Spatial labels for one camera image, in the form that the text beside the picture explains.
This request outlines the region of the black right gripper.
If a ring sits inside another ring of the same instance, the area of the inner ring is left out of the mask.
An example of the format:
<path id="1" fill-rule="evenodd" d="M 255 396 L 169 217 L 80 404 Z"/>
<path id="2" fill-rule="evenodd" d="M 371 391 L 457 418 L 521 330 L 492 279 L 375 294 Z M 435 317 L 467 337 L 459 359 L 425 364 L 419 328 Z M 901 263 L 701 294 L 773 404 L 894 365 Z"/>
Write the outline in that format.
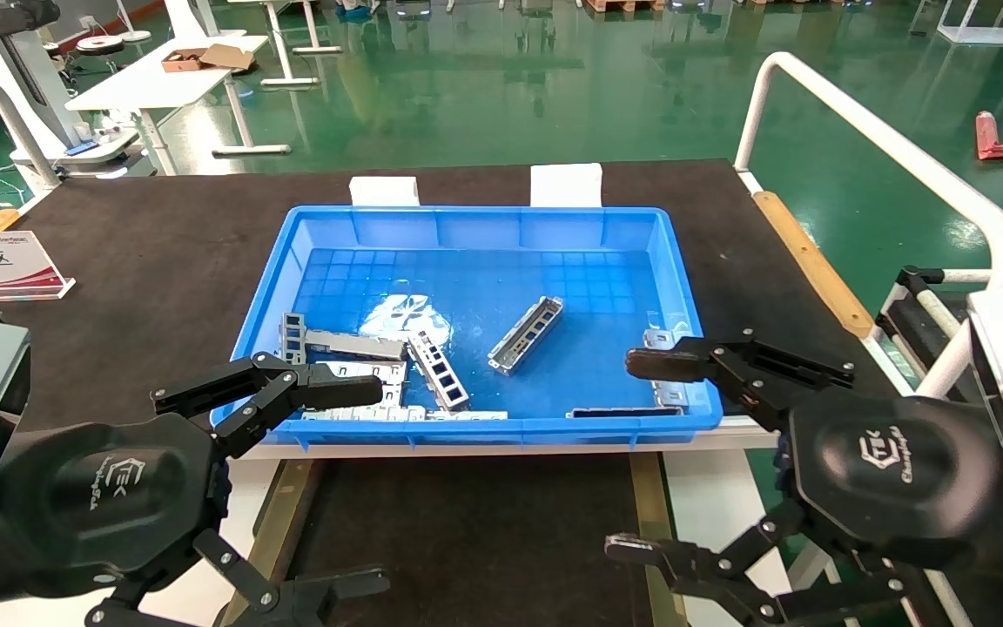
<path id="1" fill-rule="evenodd" d="M 764 431 L 787 432 L 791 449 L 797 501 L 768 509 L 720 550 L 606 538 L 606 556 L 656 568 L 673 594 L 710 600 L 741 626 L 825 626 L 899 606 L 909 592 L 902 564 L 978 562 L 978 533 L 1003 474 L 1002 446 L 979 406 L 859 395 L 845 390 L 855 381 L 849 362 L 812 360 L 753 334 L 633 348 L 625 367 L 638 380 L 712 382 Z M 858 576 L 776 595 L 753 583 L 749 568 L 796 535 L 852 560 Z"/>

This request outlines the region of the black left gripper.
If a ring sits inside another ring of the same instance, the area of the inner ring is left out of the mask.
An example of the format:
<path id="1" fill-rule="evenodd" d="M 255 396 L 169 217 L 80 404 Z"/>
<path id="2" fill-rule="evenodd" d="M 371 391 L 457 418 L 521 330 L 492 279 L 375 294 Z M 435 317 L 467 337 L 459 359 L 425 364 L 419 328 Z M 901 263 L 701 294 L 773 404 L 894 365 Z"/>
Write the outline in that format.
<path id="1" fill-rule="evenodd" d="M 215 531 L 226 516 L 226 457 L 250 452 L 301 409 L 382 398 L 375 374 L 340 376 L 257 353 L 154 390 L 162 416 L 150 421 L 21 434 L 0 461 L 17 586 L 44 598 L 116 586 L 88 612 L 88 626 L 184 626 L 139 605 L 204 560 L 246 600 L 233 626 L 326 626 L 341 600 L 389 589 L 385 569 L 268 581 Z M 208 433 L 187 420 L 232 402 L 239 407 Z"/>

